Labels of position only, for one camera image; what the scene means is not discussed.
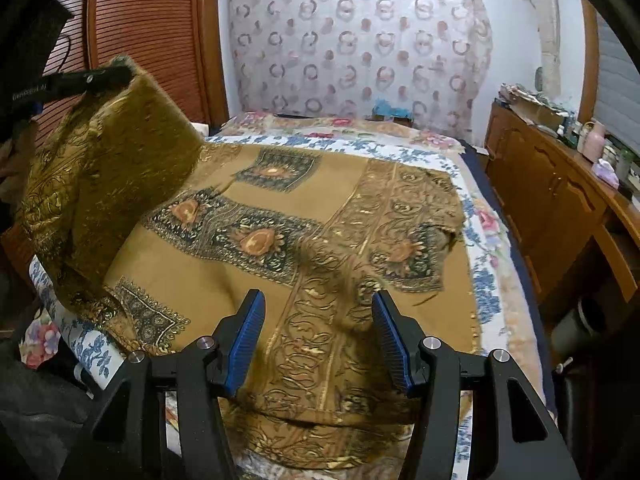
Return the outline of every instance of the metal screw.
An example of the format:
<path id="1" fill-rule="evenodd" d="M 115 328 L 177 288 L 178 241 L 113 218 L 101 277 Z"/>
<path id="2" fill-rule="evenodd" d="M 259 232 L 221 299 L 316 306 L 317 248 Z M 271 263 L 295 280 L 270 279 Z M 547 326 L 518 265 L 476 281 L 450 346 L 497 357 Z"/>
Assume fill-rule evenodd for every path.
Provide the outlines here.
<path id="1" fill-rule="evenodd" d="M 134 350 L 129 354 L 129 357 L 127 357 L 127 359 L 129 359 L 130 363 L 138 364 L 139 362 L 142 361 L 142 359 L 145 358 L 145 356 L 146 356 L 146 353 L 144 350 Z"/>
<path id="2" fill-rule="evenodd" d="M 208 350 L 216 345 L 216 340 L 213 339 L 210 335 L 204 335 L 196 341 L 196 345 L 201 350 Z"/>
<path id="3" fill-rule="evenodd" d="M 569 357 L 564 363 L 560 363 L 556 367 L 556 374 L 562 374 L 562 372 L 564 372 L 564 369 L 567 368 L 573 362 L 574 362 L 574 358 Z"/>
<path id="4" fill-rule="evenodd" d="M 502 348 L 498 348 L 497 350 L 494 350 L 494 358 L 496 361 L 505 363 L 509 359 L 511 359 L 511 355 L 506 350 L 503 350 Z"/>
<path id="5" fill-rule="evenodd" d="M 422 344 L 425 345 L 429 350 L 435 350 L 437 348 L 440 348 L 440 346 L 442 346 L 441 341 L 437 338 L 437 337 L 425 337 L 422 340 Z"/>

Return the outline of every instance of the jar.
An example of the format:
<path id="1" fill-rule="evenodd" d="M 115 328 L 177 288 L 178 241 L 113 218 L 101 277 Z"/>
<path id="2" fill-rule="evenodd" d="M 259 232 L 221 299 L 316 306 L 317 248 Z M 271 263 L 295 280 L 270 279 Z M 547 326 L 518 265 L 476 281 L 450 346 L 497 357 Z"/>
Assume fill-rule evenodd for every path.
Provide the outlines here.
<path id="1" fill-rule="evenodd" d="M 616 150 L 610 144 L 605 144 L 604 149 L 602 150 L 602 158 L 606 160 L 612 168 L 616 167 Z"/>
<path id="2" fill-rule="evenodd" d="M 582 153 L 584 151 L 584 141 L 587 140 L 587 135 L 593 128 L 593 123 L 591 121 L 584 123 L 584 126 L 578 133 L 578 153 Z"/>
<path id="3" fill-rule="evenodd" d="M 587 139 L 584 141 L 584 150 L 582 154 L 591 162 L 596 162 L 602 156 L 602 150 L 605 144 L 604 124 L 595 121 L 593 128 L 587 135 Z"/>
<path id="4" fill-rule="evenodd" d="M 632 152 L 628 148 L 622 148 L 622 150 L 620 151 L 620 159 L 618 160 L 618 164 L 616 165 L 616 175 L 618 176 L 620 182 L 626 182 L 634 157 L 634 152 Z"/>

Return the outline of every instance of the black cable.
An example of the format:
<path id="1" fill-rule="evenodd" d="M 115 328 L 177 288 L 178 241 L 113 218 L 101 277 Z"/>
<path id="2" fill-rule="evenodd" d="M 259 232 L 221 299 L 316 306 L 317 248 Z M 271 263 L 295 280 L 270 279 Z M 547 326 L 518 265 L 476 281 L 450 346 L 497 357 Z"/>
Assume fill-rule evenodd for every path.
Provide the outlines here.
<path id="1" fill-rule="evenodd" d="M 60 38 L 66 38 L 66 40 L 68 41 L 68 47 L 66 48 L 65 59 L 62 60 L 62 63 L 60 63 L 60 66 L 54 72 L 55 74 L 60 72 L 60 69 L 62 69 L 62 67 L 66 63 L 66 58 L 69 57 L 69 53 L 71 52 L 71 36 L 68 34 L 60 34 Z"/>

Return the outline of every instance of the white wall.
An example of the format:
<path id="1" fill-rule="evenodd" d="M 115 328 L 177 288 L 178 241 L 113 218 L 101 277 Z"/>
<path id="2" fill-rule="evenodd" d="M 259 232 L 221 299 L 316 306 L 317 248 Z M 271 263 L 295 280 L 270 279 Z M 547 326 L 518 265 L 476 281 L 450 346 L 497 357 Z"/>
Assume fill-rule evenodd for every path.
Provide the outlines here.
<path id="1" fill-rule="evenodd" d="M 536 68 L 540 66 L 542 59 L 537 18 L 528 0 L 483 1 L 492 25 L 494 50 L 491 66 L 474 101 L 472 128 L 475 132 L 486 131 L 491 103 L 498 95 L 501 83 L 521 83 L 533 89 Z M 240 113 L 241 107 L 226 28 L 228 0 L 218 0 L 218 9 L 226 95 L 229 115 L 234 116 Z"/>
<path id="2" fill-rule="evenodd" d="M 584 15 L 581 0 L 558 0 L 560 11 L 560 97 L 578 111 L 584 81 Z"/>

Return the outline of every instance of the floral bedspread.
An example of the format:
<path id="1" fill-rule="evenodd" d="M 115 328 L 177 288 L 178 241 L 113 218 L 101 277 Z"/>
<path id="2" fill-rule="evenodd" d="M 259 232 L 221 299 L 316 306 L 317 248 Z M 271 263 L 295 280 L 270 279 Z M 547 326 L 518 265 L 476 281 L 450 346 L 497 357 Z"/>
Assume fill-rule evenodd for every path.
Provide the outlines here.
<path id="1" fill-rule="evenodd" d="M 389 121 L 319 117 L 289 119 L 264 112 L 247 112 L 227 121 L 220 135 L 244 134 L 304 136 L 316 139 L 373 140 L 380 144 L 435 150 L 443 155 L 460 154 L 462 144 L 429 130 L 416 130 Z"/>
<path id="2" fill-rule="evenodd" d="M 35 370 L 58 352 L 60 330 L 52 322 L 46 308 L 40 308 L 20 342 L 20 357 L 27 367 Z"/>
<path id="3" fill-rule="evenodd" d="M 369 130 L 371 130 L 371 125 L 372 123 L 367 121 Z M 277 124 L 272 122 L 270 126 L 277 126 Z M 321 127 L 320 124 L 305 126 L 313 129 Z M 336 130 L 338 129 L 336 126 L 331 124 L 324 127 Z M 352 129 L 352 126 L 350 124 L 350 126 L 340 126 L 340 128 Z M 443 139 L 435 138 L 430 145 L 421 142 L 418 146 L 409 147 L 404 143 L 409 142 L 409 145 L 411 145 L 410 140 L 405 137 L 398 137 L 395 134 L 390 136 L 392 137 L 391 142 L 400 144 L 399 146 L 390 145 L 390 143 L 380 144 L 371 140 L 348 140 L 349 136 L 357 136 L 357 132 L 334 132 L 331 137 L 323 137 L 314 135 L 299 136 L 300 130 L 295 128 L 293 131 L 289 130 L 287 132 L 281 132 L 278 127 L 273 129 L 275 135 L 255 135 L 243 132 L 240 128 L 233 131 L 235 134 L 233 136 L 216 136 L 210 137 L 208 140 L 210 142 L 295 146 L 310 150 L 341 152 L 383 160 L 394 160 L 411 166 L 449 173 L 453 184 L 456 186 L 465 213 L 463 237 L 472 270 L 474 295 L 478 305 L 477 316 L 481 327 L 480 346 L 482 353 L 487 354 L 494 348 L 507 348 L 544 400 L 536 337 L 533 332 L 522 286 L 510 257 L 506 228 L 479 192 L 468 167 L 460 157 L 461 150 L 458 147 L 462 147 L 457 141 L 449 139 L 453 141 L 449 142 L 446 140 L 448 137 Z M 272 133 L 270 128 L 257 128 L 257 130 Z M 387 135 L 375 132 L 374 137 L 376 140 L 386 140 L 388 142 L 388 139 L 380 137 Z M 116 344 L 109 335 L 97 331 L 91 323 L 79 320 L 62 306 L 55 296 L 49 277 L 37 258 L 34 258 L 31 263 L 30 274 L 42 303 L 49 312 L 52 322 L 59 327 L 62 338 L 68 343 L 82 366 L 104 388 L 123 361 L 123 356 Z M 175 399 L 174 402 L 168 402 L 168 409 L 171 413 L 169 418 L 172 423 L 171 426 L 167 426 L 169 429 L 177 425 L 175 423 L 177 420 Z M 470 455 L 471 424 L 472 410 L 462 421 L 458 431 L 456 463 L 453 475 L 455 479 L 466 478 Z M 176 447 L 178 442 L 177 435 L 168 435 L 168 438 L 173 441 L 173 445 L 170 447 L 179 452 L 179 447 Z M 240 468 L 241 478 L 253 479 L 258 476 L 258 478 L 273 480 L 285 480 L 285 478 L 287 480 L 298 478 L 339 478 L 347 480 L 351 478 L 369 478 L 372 475 L 378 475 L 376 478 L 397 478 L 402 465 L 402 452 L 404 451 L 400 450 L 402 452 L 397 456 L 382 457 L 371 464 L 350 470 L 313 473 L 311 471 L 283 468 L 242 448 L 234 447 L 232 450 L 236 463 Z"/>

